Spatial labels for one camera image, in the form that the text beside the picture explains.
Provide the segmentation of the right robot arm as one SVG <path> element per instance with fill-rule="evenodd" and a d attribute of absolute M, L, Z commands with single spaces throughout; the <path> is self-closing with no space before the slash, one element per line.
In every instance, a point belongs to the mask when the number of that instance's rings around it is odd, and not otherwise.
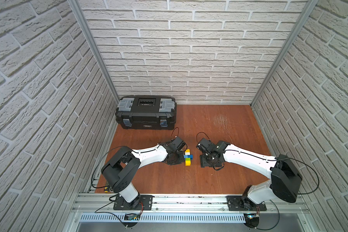
<path fill-rule="evenodd" d="M 219 171 L 224 163 L 235 163 L 268 178 L 261 184 L 247 186 L 239 200 L 241 208 L 257 210 L 260 204 L 275 198 L 287 203 L 296 202 L 303 178 L 291 158 L 286 155 L 262 155 L 225 141 L 214 144 L 205 138 L 196 147 L 202 152 L 202 168 L 211 167 Z"/>

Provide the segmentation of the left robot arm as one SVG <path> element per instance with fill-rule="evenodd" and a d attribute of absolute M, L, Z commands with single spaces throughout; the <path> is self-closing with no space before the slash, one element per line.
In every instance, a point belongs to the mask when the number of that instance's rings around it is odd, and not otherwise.
<path fill-rule="evenodd" d="M 141 195 L 132 183 L 138 169 L 156 162 L 182 164 L 186 148 L 187 144 L 179 137 L 139 150 L 122 146 L 102 167 L 101 174 L 112 191 L 123 199 L 124 208 L 135 210 L 141 203 Z"/>

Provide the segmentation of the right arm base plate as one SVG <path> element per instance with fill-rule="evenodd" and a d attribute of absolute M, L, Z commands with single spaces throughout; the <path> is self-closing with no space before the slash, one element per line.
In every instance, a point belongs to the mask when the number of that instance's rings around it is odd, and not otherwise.
<path fill-rule="evenodd" d="M 241 195 L 226 196 L 229 211 L 266 211 L 264 202 L 255 204 L 248 197 Z"/>

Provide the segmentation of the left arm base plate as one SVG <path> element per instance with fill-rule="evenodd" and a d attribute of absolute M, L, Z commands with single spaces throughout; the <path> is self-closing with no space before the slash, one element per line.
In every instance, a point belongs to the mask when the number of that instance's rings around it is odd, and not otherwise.
<path fill-rule="evenodd" d="M 114 201 L 114 210 L 148 210 L 152 209 L 153 195 L 138 195 L 133 201 L 128 203 L 121 195 Z"/>

